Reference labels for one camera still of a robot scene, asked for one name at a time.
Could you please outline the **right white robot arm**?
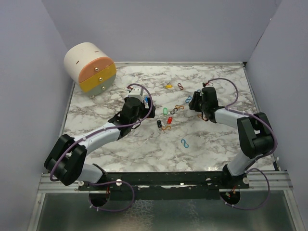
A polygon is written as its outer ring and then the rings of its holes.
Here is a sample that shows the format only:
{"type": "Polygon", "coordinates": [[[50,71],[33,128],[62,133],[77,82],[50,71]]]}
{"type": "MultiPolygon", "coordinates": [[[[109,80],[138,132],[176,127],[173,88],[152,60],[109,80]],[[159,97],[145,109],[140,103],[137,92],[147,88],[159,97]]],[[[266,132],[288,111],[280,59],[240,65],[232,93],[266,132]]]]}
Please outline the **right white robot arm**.
{"type": "Polygon", "coordinates": [[[224,174],[221,176],[221,183],[226,188],[234,187],[239,181],[238,176],[277,147],[277,139],[265,113],[240,113],[220,106],[214,87],[195,91],[189,109],[200,112],[207,121],[238,130],[240,151],[223,168],[224,174]]]}

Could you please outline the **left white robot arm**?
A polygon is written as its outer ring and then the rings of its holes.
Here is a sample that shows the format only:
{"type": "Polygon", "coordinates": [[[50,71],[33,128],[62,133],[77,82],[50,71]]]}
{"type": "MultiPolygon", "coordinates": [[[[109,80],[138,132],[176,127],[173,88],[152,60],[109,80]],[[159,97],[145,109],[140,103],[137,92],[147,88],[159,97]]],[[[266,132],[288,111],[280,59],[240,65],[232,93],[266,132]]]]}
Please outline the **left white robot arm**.
{"type": "Polygon", "coordinates": [[[136,97],[126,97],[122,110],[102,127],[77,137],[61,135],[44,163],[50,180],[60,181],[65,186],[77,180],[84,181],[96,190],[103,189],[106,172],[96,164],[85,164],[86,156],[108,143],[120,140],[144,119],[154,116],[155,107],[151,97],[146,102],[136,97]]]}

